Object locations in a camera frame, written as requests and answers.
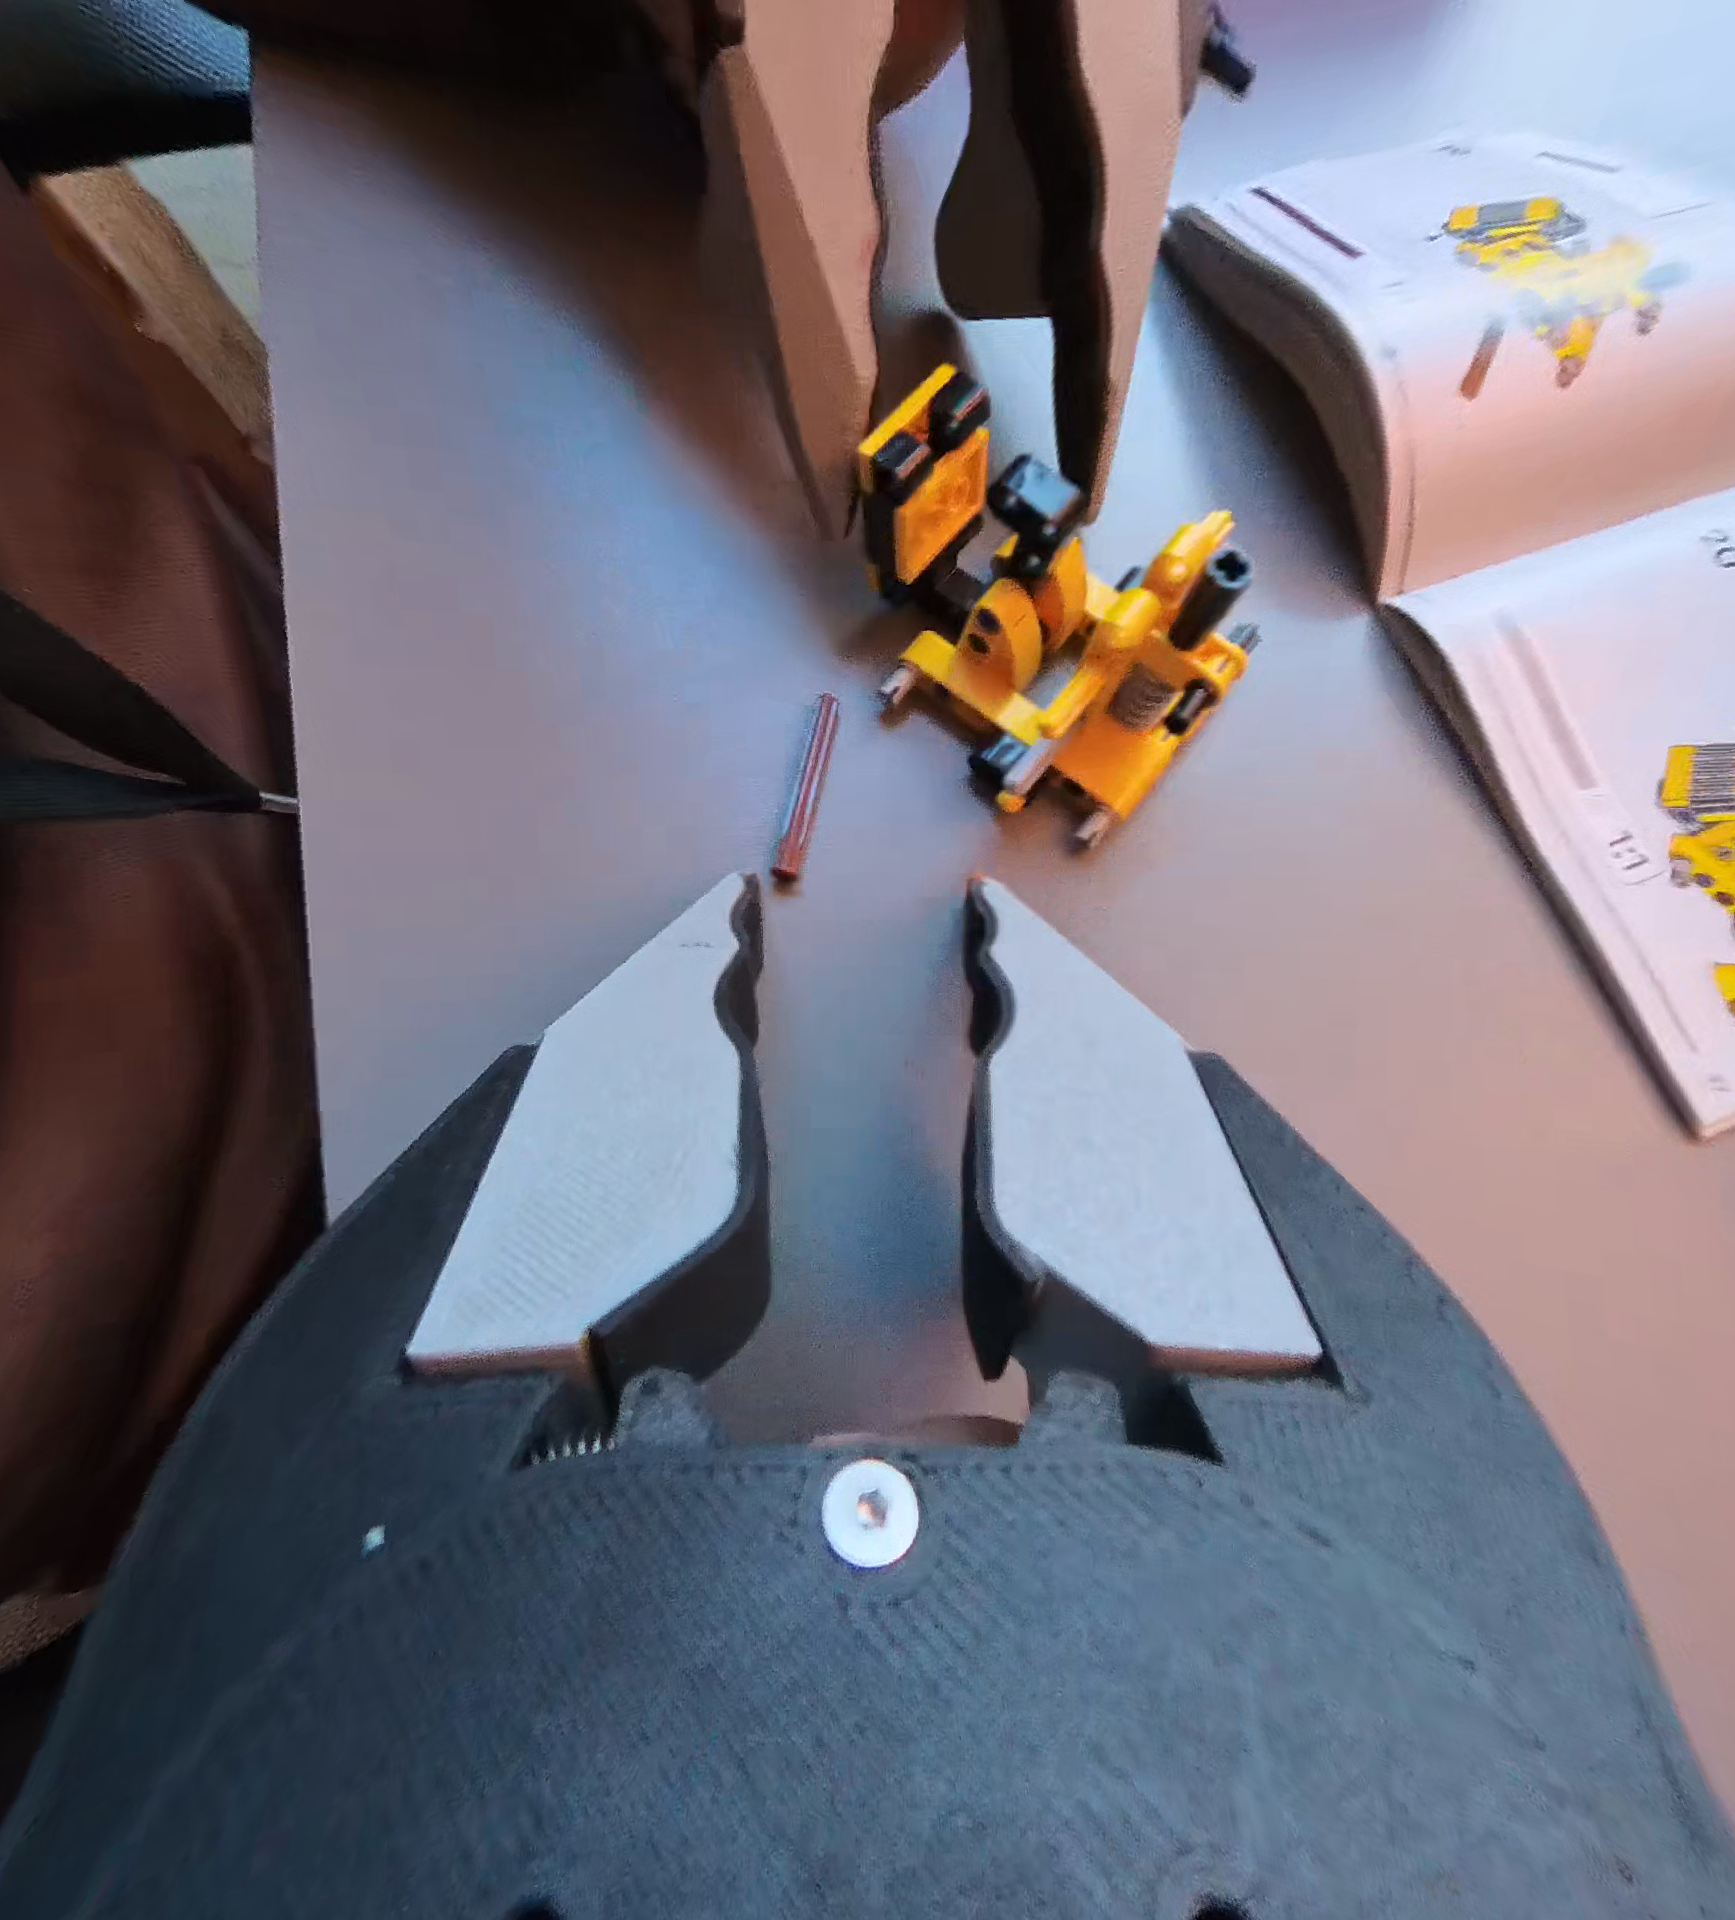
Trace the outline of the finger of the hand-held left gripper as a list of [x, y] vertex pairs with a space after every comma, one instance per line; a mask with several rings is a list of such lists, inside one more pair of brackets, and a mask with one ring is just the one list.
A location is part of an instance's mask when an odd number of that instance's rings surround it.
[[710, 212], [811, 523], [856, 508], [879, 380], [884, 204], [879, 122], [899, 68], [894, 2], [700, 2]]
[[1104, 505], [1186, 122], [1182, 2], [969, 2], [937, 209], [961, 322], [1045, 319], [1056, 463]]

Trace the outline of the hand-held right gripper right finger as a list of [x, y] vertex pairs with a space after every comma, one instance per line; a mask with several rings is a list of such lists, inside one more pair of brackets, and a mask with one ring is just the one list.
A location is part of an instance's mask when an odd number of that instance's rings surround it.
[[1322, 1344], [1186, 1038], [966, 886], [962, 1313], [980, 1373], [1308, 1373]]

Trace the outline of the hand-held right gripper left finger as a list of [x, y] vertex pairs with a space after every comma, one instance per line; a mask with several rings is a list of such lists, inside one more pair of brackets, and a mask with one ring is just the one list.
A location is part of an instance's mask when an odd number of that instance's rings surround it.
[[758, 879], [731, 872], [538, 1038], [403, 1363], [710, 1380], [762, 1321]]

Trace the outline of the brown lego axle rod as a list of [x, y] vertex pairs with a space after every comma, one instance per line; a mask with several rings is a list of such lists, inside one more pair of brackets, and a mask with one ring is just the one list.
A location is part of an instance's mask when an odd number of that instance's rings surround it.
[[838, 698], [824, 691], [808, 723], [803, 757], [787, 792], [782, 824], [773, 841], [768, 875], [777, 886], [796, 886], [804, 872], [808, 851], [827, 792], [830, 757], [838, 741]]

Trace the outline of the yellow and black lego model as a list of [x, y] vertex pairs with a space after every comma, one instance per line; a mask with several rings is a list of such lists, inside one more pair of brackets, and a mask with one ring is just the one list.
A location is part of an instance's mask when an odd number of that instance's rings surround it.
[[1062, 793], [1073, 847], [1096, 851], [1248, 674], [1258, 627], [1232, 610], [1255, 568], [1215, 509], [1110, 582], [1077, 486], [1035, 457], [1000, 474], [989, 457], [989, 391], [955, 364], [856, 444], [869, 585], [923, 615], [879, 707], [932, 702], [969, 731], [972, 782], [1000, 813]]

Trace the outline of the open lego instruction booklet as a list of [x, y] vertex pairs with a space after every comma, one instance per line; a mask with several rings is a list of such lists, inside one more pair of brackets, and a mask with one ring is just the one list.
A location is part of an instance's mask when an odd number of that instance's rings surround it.
[[1538, 133], [1290, 166], [1168, 268], [1301, 388], [1368, 596], [1697, 1140], [1735, 1130], [1735, 194]]

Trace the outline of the brown cloth garment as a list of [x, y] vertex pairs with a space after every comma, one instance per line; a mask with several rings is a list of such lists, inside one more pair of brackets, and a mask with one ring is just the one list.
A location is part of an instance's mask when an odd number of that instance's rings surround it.
[[265, 365], [0, 164], [0, 1666], [86, 1613], [317, 1179]]

